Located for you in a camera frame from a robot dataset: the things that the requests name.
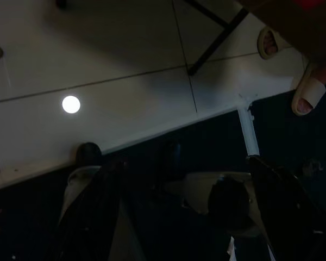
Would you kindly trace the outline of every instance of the black fabric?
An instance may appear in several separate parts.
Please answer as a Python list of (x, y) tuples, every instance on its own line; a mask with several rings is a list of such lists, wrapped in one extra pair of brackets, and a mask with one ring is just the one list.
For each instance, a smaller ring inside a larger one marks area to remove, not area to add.
[(287, 170), (260, 157), (250, 157), (249, 164), (276, 259), (326, 260), (324, 211), (311, 202), (298, 179)]
[(307, 116), (291, 110), (294, 92), (259, 100), (251, 109), (260, 155), (288, 170), (308, 159), (321, 163), (322, 171), (301, 177), (309, 195), (326, 210), (326, 94)]
[(208, 200), (209, 218), (226, 231), (246, 229), (252, 222), (249, 195), (240, 182), (224, 178), (212, 186)]
[(67, 209), (46, 261), (108, 259), (120, 205), (121, 171), (102, 167)]

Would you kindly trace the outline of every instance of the person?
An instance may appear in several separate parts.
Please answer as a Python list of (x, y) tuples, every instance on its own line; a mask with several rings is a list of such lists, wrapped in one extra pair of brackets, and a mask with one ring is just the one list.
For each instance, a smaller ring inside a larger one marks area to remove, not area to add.
[(102, 166), (99, 147), (88, 142), (77, 149), (76, 165), (68, 177), (59, 225), (46, 261), (109, 258), (125, 164)]
[[(171, 145), (170, 154), (179, 150)], [(170, 158), (177, 162), (177, 156)], [(250, 173), (196, 172), (182, 179), (169, 176), (177, 164), (167, 164), (161, 187), (235, 238), (262, 234), (276, 260), (326, 260), (326, 213), (298, 179), (318, 173), (319, 164), (316, 169), (309, 160), (295, 172), (260, 156), (249, 156), (247, 164)]]
[[(265, 27), (258, 37), (258, 50), (260, 56), (267, 60), (273, 58), (283, 48), (290, 45), (278, 32)], [(296, 88), (291, 108), (297, 116), (311, 112), (326, 92), (326, 62), (309, 63)]]

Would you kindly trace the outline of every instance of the slipper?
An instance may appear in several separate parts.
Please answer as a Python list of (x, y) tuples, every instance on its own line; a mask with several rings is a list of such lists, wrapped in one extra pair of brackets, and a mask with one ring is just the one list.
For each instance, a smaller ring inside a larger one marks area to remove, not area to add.
[[(315, 67), (316, 65), (314, 64), (309, 64), (307, 66), (304, 75), (296, 88), (296, 92), (294, 93), (291, 107), (297, 116), (306, 115), (315, 109), (316, 105), (326, 92), (325, 85), (319, 82), (317, 79), (311, 77), (311, 73)], [(301, 113), (297, 109), (298, 101), (301, 98), (305, 99), (312, 106), (312, 109), (308, 113)]]
[[(268, 32), (271, 32), (273, 34), (275, 45), (278, 48), (278, 51), (276, 53), (272, 53), (272, 54), (266, 53), (264, 42), (265, 42), (265, 36), (267, 35)], [(272, 58), (273, 56), (275, 56), (277, 53), (279, 53), (282, 49), (284, 49), (286, 47), (290, 47), (290, 45), (283, 38), (281, 38), (281, 36), (278, 32), (274, 31), (269, 26), (266, 26), (265, 28), (263, 28), (261, 30), (259, 37), (257, 39), (257, 49), (259, 51), (260, 56), (263, 59), (268, 60), (268, 59)]]

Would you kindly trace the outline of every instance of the bare foot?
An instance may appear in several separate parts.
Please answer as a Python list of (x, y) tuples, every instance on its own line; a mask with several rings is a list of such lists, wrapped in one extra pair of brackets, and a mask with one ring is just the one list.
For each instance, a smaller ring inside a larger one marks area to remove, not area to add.
[(275, 43), (274, 35), (270, 31), (265, 35), (264, 48), (265, 48), (266, 54), (268, 54), (268, 55), (278, 52), (278, 46)]
[[(318, 67), (315, 69), (311, 76), (321, 82), (323, 85), (326, 85), (326, 66)], [(297, 104), (297, 110), (301, 113), (307, 114), (313, 109), (312, 105), (307, 102), (305, 99), (301, 98)]]

